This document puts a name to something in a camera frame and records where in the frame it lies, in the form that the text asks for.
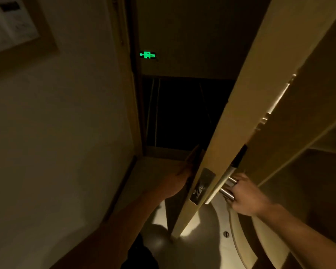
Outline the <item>person's right hand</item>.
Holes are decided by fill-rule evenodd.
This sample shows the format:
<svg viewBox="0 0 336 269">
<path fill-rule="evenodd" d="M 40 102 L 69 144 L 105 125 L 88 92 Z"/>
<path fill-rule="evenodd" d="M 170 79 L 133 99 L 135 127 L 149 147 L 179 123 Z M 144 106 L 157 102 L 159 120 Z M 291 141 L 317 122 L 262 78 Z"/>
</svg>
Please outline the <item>person's right hand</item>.
<svg viewBox="0 0 336 269">
<path fill-rule="evenodd" d="M 234 211 L 245 216 L 259 217 L 273 207 L 269 198 L 244 173 L 235 174 L 232 179 L 236 183 L 228 187 L 228 190 L 232 192 L 234 200 L 225 200 Z"/>
</svg>

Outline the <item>person's left hand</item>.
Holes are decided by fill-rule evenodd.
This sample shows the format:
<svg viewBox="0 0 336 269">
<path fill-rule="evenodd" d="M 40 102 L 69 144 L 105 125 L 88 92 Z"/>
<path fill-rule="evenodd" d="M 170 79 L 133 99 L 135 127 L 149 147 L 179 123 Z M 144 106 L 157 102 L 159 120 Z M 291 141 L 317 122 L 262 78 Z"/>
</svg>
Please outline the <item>person's left hand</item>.
<svg viewBox="0 0 336 269">
<path fill-rule="evenodd" d="M 187 183 L 187 180 L 181 179 L 176 176 L 176 172 L 167 175 L 162 179 L 158 185 L 158 192 L 162 199 L 167 199 L 173 197 L 179 191 L 181 191 L 184 185 Z"/>
</svg>

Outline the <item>wooden framed wall notice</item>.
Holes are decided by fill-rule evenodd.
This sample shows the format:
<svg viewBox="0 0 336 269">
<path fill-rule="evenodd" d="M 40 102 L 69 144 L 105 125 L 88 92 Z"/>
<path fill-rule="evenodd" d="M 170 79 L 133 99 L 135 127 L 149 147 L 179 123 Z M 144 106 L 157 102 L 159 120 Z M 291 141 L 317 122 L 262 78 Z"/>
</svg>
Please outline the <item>wooden framed wall notice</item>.
<svg viewBox="0 0 336 269">
<path fill-rule="evenodd" d="M 58 53 L 39 0 L 0 0 L 0 78 Z"/>
</svg>

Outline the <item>wooden door frame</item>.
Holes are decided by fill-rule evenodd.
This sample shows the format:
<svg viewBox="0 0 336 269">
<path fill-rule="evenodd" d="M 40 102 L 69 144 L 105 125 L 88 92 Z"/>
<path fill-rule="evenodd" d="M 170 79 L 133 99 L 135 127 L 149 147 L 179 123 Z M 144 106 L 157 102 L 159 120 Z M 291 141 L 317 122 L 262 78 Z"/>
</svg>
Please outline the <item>wooden door frame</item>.
<svg viewBox="0 0 336 269">
<path fill-rule="evenodd" d="M 142 133 L 137 105 L 134 73 L 132 70 L 130 37 L 125 0 L 107 0 L 112 36 L 115 44 L 121 88 L 125 98 L 127 117 L 137 158 L 143 156 Z"/>
</svg>

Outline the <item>silver door handle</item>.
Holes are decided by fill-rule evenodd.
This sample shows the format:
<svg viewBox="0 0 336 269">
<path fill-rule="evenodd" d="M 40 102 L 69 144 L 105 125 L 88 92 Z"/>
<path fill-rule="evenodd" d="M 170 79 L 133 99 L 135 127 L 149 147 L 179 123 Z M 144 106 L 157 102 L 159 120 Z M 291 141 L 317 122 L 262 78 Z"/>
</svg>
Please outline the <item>silver door handle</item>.
<svg viewBox="0 0 336 269">
<path fill-rule="evenodd" d="M 231 202 L 234 202 L 235 197 L 231 189 L 237 185 L 238 181 L 233 177 L 228 177 L 227 181 L 220 188 L 219 192 L 224 196 L 225 199 L 228 199 Z"/>
</svg>

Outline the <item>person's right forearm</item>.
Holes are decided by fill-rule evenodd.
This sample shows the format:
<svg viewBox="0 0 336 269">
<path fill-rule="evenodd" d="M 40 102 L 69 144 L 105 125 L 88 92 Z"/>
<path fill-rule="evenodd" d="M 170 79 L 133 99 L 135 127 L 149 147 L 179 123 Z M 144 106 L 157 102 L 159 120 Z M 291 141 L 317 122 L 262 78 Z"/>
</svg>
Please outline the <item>person's right forearm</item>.
<svg viewBox="0 0 336 269">
<path fill-rule="evenodd" d="M 336 269 L 336 243 L 281 205 L 268 204 L 256 216 L 284 241 L 306 269 Z"/>
</svg>

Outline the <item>person's left forearm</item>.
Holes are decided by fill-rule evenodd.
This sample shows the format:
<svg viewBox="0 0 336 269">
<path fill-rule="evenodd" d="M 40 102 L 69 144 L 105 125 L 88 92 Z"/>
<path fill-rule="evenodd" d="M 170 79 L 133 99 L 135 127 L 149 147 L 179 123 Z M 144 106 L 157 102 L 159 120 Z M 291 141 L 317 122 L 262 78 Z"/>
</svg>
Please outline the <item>person's left forearm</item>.
<svg viewBox="0 0 336 269">
<path fill-rule="evenodd" d="M 149 190 L 122 209 L 50 269 L 120 269 L 145 222 L 164 200 Z"/>
</svg>

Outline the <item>beige wooden door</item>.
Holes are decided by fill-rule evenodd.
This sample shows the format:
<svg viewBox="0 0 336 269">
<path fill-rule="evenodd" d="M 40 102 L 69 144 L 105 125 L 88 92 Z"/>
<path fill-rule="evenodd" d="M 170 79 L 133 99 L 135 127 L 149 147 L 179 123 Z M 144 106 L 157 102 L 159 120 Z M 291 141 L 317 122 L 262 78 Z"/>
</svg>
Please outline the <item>beige wooden door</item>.
<svg viewBox="0 0 336 269">
<path fill-rule="evenodd" d="M 258 186 L 336 126 L 336 0 L 271 0 L 170 235 L 177 239 L 244 144 Z M 198 205 L 203 168 L 216 176 Z"/>
</svg>

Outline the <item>black and silver lock panel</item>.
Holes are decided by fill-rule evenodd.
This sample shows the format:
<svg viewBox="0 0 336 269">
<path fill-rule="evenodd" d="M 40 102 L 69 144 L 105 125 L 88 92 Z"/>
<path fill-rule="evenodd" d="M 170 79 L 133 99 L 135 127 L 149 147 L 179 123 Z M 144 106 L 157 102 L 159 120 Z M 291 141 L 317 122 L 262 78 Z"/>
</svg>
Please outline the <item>black and silver lock panel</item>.
<svg viewBox="0 0 336 269">
<path fill-rule="evenodd" d="M 240 151 L 237 153 L 231 164 L 228 166 L 227 170 L 221 176 L 215 187 L 213 188 L 212 192 L 210 193 L 209 197 L 206 199 L 205 204 L 209 204 L 211 200 L 215 197 L 221 187 L 226 183 L 229 177 L 233 174 L 233 172 L 238 168 L 240 165 L 242 158 L 244 157 L 248 147 L 246 144 L 242 146 Z"/>
</svg>

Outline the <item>silver latch plate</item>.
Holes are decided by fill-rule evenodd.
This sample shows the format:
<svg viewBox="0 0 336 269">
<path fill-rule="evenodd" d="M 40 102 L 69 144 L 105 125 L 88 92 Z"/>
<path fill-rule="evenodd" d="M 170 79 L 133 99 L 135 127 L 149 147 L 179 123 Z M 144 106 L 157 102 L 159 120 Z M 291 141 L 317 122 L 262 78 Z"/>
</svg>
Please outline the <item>silver latch plate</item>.
<svg viewBox="0 0 336 269">
<path fill-rule="evenodd" d="M 190 201 L 192 201 L 195 205 L 198 205 L 215 176 L 216 175 L 208 168 L 203 168 L 193 193 L 189 198 Z"/>
</svg>

